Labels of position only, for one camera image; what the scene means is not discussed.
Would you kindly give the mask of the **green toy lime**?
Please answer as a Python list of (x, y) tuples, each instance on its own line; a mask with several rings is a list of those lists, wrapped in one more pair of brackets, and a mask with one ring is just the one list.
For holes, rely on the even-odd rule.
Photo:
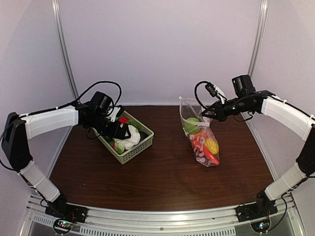
[(194, 123), (199, 122), (199, 119), (188, 118), (187, 122), (184, 122), (184, 130), (188, 132), (189, 134), (196, 134), (200, 131), (200, 128), (198, 128), (198, 125), (192, 124), (192, 122)]

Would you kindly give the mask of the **clear zip top bag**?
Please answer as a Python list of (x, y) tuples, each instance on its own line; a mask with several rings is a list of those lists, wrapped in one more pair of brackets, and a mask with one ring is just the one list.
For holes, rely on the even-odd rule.
[(179, 97), (182, 129), (196, 161), (206, 167), (220, 164), (219, 144), (210, 128), (212, 119), (203, 117), (205, 109), (194, 98)]

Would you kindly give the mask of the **red orange toy carrot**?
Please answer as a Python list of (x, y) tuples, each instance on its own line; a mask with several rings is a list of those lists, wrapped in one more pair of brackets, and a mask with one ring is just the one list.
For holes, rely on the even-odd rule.
[(204, 146), (203, 143), (193, 140), (191, 144), (196, 160), (199, 163), (205, 166), (218, 165), (220, 163), (219, 160)]

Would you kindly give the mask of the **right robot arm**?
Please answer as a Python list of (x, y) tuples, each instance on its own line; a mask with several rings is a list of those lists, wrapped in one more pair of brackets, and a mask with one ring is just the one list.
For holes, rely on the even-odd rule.
[[(315, 117), (268, 90), (256, 90), (249, 75), (233, 78), (230, 85), (231, 99), (208, 81), (194, 87), (194, 96), (203, 117), (247, 123), (273, 178), (252, 206), (253, 214), (262, 217), (282, 195), (315, 175)], [(201, 101), (197, 94), (201, 89), (212, 96), (211, 102)]]

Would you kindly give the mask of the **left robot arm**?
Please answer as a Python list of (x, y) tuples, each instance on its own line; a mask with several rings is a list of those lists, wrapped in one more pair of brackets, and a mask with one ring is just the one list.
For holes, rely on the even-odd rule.
[(116, 115), (122, 113), (121, 106), (116, 107), (112, 99), (97, 91), (92, 99), (85, 103), (78, 100), (63, 106), (25, 114), (11, 112), (1, 135), (1, 148), (9, 162), (8, 169), (20, 175), (44, 200), (51, 205), (52, 211), (59, 218), (67, 218), (71, 208), (66, 204), (66, 197), (47, 177), (46, 171), (36, 163), (34, 154), (46, 154), (43, 147), (46, 144), (51, 150), (49, 134), (71, 129), (75, 126), (93, 128), (108, 137), (128, 139), (131, 131), (126, 124), (116, 120)]

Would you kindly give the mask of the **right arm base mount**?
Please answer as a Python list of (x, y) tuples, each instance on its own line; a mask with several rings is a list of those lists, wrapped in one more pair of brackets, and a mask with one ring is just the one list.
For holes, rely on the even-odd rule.
[(265, 191), (261, 190), (256, 195), (256, 202), (240, 204), (235, 208), (239, 222), (251, 221), (278, 212), (276, 200), (270, 200)]

